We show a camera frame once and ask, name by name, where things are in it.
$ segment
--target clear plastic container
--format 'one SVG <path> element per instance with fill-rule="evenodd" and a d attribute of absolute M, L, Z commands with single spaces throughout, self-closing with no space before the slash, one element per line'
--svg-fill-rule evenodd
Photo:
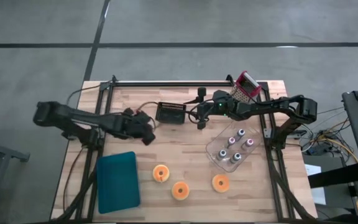
<path fill-rule="evenodd" d="M 262 134 L 260 132 L 251 128 L 244 121 L 233 121 L 206 145 L 206 152 L 209 159 L 218 167 L 226 172 L 234 172 L 261 142 Z"/>

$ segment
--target orange donut toy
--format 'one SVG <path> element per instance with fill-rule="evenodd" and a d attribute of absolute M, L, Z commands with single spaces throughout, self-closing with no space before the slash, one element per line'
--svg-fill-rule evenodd
<path fill-rule="evenodd" d="M 172 196 L 176 200 L 184 200 L 189 196 L 189 186 L 183 181 L 176 182 L 172 187 Z"/>
<path fill-rule="evenodd" d="M 214 178 L 212 178 L 212 187 L 219 193 L 226 192 L 230 188 L 228 177 L 223 174 L 215 175 Z"/>
<path fill-rule="evenodd" d="M 165 165 L 157 165 L 153 169 L 153 178 L 157 182 L 165 182 L 169 177 L 169 169 Z"/>

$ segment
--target concrete floor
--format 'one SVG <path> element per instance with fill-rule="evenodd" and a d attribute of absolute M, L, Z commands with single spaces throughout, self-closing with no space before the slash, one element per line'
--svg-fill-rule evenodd
<path fill-rule="evenodd" d="M 0 1 L 0 43 L 92 43 L 103 2 Z M 101 42 L 358 42 L 358 1 L 117 0 Z M 0 145 L 31 153 L 27 164 L 9 167 L 0 223 L 48 220 L 67 141 L 58 129 L 34 125 L 32 116 L 38 101 L 64 102 L 80 88 L 90 51 L 0 49 Z M 245 69 L 258 80 L 284 80 L 289 95 L 316 100 L 319 111 L 358 90 L 358 48 L 345 47 L 99 49 L 90 79 L 222 80 Z M 350 129 L 343 136 L 356 147 Z"/>

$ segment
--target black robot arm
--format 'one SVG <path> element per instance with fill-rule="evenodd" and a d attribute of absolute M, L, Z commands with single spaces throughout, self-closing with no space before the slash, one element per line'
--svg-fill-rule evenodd
<path fill-rule="evenodd" d="M 87 146 L 97 144 L 100 133 L 97 129 L 111 134 L 115 138 L 142 138 L 145 145 L 154 139 L 153 128 L 148 124 L 150 117 L 144 112 L 134 114 L 131 109 L 122 113 L 98 115 L 71 108 L 58 102 L 38 102 L 33 122 L 38 126 L 54 126 L 63 131 L 62 136 L 77 137 Z M 85 129 L 77 125 L 87 124 L 94 128 Z"/>
<path fill-rule="evenodd" d="M 267 113 L 285 113 L 289 119 L 274 133 L 271 133 L 271 145 L 273 147 L 285 148 L 287 136 L 302 124 L 310 124 L 317 119 L 317 102 L 305 98 L 303 95 L 293 97 L 281 97 L 277 100 L 265 101 L 262 103 L 247 104 L 234 99 L 229 93 L 218 90 L 214 92 L 212 102 L 201 102 L 196 106 L 196 118 L 198 129 L 205 127 L 209 115 L 224 115 L 235 121 L 249 119 L 253 115 Z"/>

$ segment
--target black floor stripe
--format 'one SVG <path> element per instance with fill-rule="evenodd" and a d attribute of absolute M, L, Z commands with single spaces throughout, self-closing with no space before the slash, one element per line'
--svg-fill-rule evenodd
<path fill-rule="evenodd" d="M 96 29 L 96 34 L 94 36 L 91 54 L 89 56 L 88 63 L 86 64 L 86 70 L 83 79 L 84 81 L 89 81 L 91 79 L 93 64 L 96 58 L 96 53 L 98 52 L 98 44 L 102 36 L 103 26 L 104 26 L 104 22 L 106 21 L 106 15 L 109 9 L 109 5 L 110 5 L 110 0 L 104 0 L 102 13 L 100 14 L 100 18 L 99 18 L 98 29 Z"/>
<path fill-rule="evenodd" d="M 265 47 L 358 47 L 358 42 L 322 42 L 322 43 L 102 43 L 104 49 L 160 49 L 160 48 L 265 48 Z"/>
<path fill-rule="evenodd" d="M 23 48 L 23 49 L 38 49 L 38 48 L 91 48 L 91 43 L 56 43 L 56 44 L 0 44 L 0 49 L 9 48 Z"/>

